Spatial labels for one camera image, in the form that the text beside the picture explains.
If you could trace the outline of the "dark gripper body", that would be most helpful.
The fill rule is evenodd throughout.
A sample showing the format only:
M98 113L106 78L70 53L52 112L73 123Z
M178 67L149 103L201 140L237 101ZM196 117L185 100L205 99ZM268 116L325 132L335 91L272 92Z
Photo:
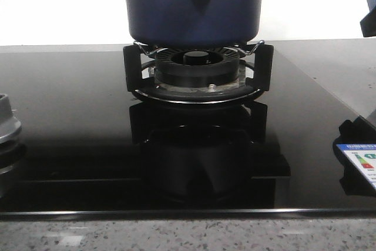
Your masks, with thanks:
M360 21L362 35L365 38L375 36L375 0L366 0L369 12Z

